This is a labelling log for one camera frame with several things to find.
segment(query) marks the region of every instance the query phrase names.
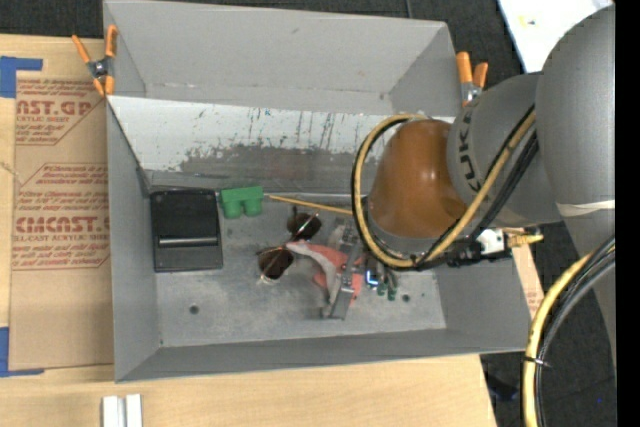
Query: green block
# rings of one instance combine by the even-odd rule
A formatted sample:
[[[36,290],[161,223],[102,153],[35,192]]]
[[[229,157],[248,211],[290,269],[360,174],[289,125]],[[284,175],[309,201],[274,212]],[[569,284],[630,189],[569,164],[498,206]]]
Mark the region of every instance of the green block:
[[[220,191],[222,212],[227,219],[237,219],[243,212],[249,217],[260,215],[263,198],[264,192],[259,185]]]

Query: blue tape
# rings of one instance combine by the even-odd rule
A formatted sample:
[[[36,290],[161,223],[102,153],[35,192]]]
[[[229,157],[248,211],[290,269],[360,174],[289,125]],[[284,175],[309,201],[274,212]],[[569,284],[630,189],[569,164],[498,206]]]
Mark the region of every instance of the blue tape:
[[[16,97],[16,72],[42,70],[42,59],[26,59],[22,57],[0,57],[0,96]]]
[[[9,328],[0,327],[0,377],[11,377],[16,375],[36,375],[43,370],[18,370],[9,372]]]

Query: sunglasses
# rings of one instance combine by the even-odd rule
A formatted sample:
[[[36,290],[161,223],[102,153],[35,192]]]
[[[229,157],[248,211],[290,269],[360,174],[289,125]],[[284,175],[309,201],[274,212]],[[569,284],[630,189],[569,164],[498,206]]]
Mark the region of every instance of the sunglasses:
[[[293,253],[286,248],[286,244],[298,240],[309,240],[318,233],[322,227],[322,222],[318,219],[319,214],[319,212],[313,215],[298,213],[294,207],[293,215],[287,221],[287,230],[291,233],[291,237],[280,246],[263,249],[257,253],[261,280],[273,282],[282,277],[295,260]]]

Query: gray cardboard box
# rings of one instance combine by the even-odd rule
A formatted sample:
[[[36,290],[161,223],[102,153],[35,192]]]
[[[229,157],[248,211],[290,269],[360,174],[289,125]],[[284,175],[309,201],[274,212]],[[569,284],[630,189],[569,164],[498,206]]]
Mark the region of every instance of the gray cardboard box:
[[[344,320],[322,318],[313,261],[260,280],[256,253],[289,235],[291,206],[267,198],[258,216],[220,215],[221,268],[154,271],[153,191],[259,185],[348,207],[377,123],[453,120],[446,24],[147,0],[105,0],[104,22],[119,31],[107,116],[117,381],[524,349],[511,261],[399,273],[395,301],[363,288]],[[351,222],[320,219],[314,244]]]

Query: yellow cable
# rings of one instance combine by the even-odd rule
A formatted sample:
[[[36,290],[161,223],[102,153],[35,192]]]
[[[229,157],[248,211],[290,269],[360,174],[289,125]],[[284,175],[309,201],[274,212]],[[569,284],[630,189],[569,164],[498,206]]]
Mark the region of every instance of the yellow cable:
[[[522,369],[522,414],[526,427],[538,427],[535,372],[536,365],[540,363],[536,363],[535,359],[537,357],[538,347],[542,338],[542,330],[544,328],[545,320],[562,291],[582,270],[589,258],[591,258],[591,254],[588,254],[575,262],[560,276],[560,278],[558,278],[558,280],[556,280],[540,303],[538,311],[531,323],[531,328],[529,330],[529,342],[524,353],[525,358],[531,359],[525,359]]]
[[[526,133],[529,131],[529,129],[535,122],[535,120],[536,120],[536,113],[535,111],[531,111],[529,115],[525,118],[523,123],[518,127],[518,130],[516,130],[515,133],[511,136],[511,138],[507,142],[504,149],[500,152],[500,155],[498,156],[496,163],[494,164],[494,166],[491,168],[491,171],[487,175],[487,179],[485,180],[482,187],[480,187],[478,194],[473,199],[473,201],[471,202],[467,210],[465,210],[462,217],[458,220],[456,225],[451,229],[451,231],[447,234],[447,236],[444,239],[442,239],[436,245],[436,247],[433,248],[433,250],[429,254],[429,257],[425,260],[426,262],[433,260],[438,255],[443,253],[449,247],[449,245],[456,239],[456,237],[460,234],[460,232],[464,230],[465,226],[469,223],[469,221],[473,219],[473,216],[476,214],[476,212],[480,208],[480,205],[482,204],[485,197],[489,193],[489,189],[495,183],[498,176],[500,175],[500,172],[502,171],[502,168],[505,166],[505,164],[511,157],[513,150],[515,150],[518,144],[520,144],[520,141],[522,141]]]
[[[389,256],[389,254],[385,253],[382,248],[378,245],[378,243],[374,240],[371,235],[371,231],[367,226],[367,222],[364,218],[364,211],[362,208],[362,197],[361,193],[361,185],[362,185],[362,167],[364,166],[364,161],[369,153],[369,149],[371,145],[375,142],[380,134],[384,131],[388,130],[394,125],[398,123],[402,123],[405,121],[409,121],[411,119],[425,119],[424,116],[418,114],[397,114],[395,116],[391,116],[386,120],[379,123],[370,133],[367,135],[362,145],[360,146],[360,150],[358,151],[358,155],[356,157],[356,161],[353,167],[353,177],[352,177],[352,201],[353,201],[353,215],[356,218],[356,222],[358,227],[360,228],[360,234],[364,239],[365,243],[369,250],[383,263],[391,267],[399,267],[403,269],[409,269],[414,266],[412,260],[402,259],[402,254],[395,253],[390,251],[394,256]]]
[[[339,208],[339,207],[332,207],[329,205],[322,205],[320,203],[312,203],[310,201],[302,201],[299,199],[294,199],[294,198],[287,198],[285,196],[276,196],[275,194],[267,194],[266,195],[267,198],[273,199],[275,201],[283,201],[285,203],[293,203],[294,205],[301,205],[304,207],[310,207],[310,208],[315,208],[318,210],[327,210],[329,212],[335,212],[337,214],[344,214],[344,215],[353,215],[353,212],[347,208]]]

